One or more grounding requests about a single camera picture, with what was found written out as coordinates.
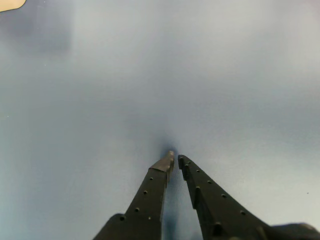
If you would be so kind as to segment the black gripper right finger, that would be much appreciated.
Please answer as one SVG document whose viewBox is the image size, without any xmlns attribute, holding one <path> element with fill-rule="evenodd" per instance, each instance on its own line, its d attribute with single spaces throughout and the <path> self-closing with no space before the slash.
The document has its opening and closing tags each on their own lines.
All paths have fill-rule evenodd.
<svg viewBox="0 0 320 240">
<path fill-rule="evenodd" d="M 274 240 L 271 228 L 232 198 L 194 161 L 178 156 L 205 240 Z"/>
</svg>

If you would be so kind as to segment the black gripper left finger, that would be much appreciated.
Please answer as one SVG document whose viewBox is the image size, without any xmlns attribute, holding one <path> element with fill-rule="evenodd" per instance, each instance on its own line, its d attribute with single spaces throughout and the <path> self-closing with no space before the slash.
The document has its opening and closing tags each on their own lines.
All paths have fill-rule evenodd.
<svg viewBox="0 0 320 240">
<path fill-rule="evenodd" d="M 174 169 L 172 150 L 147 171 L 125 213 L 113 215 L 95 240 L 160 240 L 164 199 Z"/>
</svg>

